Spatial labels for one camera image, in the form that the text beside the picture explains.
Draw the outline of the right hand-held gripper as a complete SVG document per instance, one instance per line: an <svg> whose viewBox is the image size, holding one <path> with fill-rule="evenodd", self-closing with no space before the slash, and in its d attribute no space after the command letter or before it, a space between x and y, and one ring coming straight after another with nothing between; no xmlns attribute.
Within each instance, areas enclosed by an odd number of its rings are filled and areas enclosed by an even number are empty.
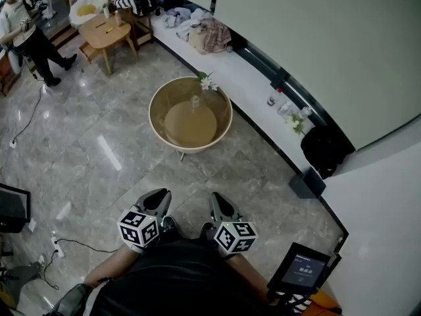
<svg viewBox="0 0 421 316"><path fill-rule="evenodd" d="M210 206L215 229L212 249L225 256L249 251L259 237L255 223L246 221L238 206L218 192L211 193Z"/></svg>

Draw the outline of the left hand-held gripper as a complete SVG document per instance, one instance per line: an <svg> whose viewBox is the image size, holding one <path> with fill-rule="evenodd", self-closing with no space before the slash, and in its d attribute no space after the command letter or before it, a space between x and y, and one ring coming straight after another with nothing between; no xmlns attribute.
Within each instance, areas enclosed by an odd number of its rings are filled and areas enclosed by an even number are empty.
<svg viewBox="0 0 421 316"><path fill-rule="evenodd" d="M171 201L171 191L159 188L143 194L136 205L123 210L116 222L122 241L137 253L158 246L163 229L162 220Z"/></svg>

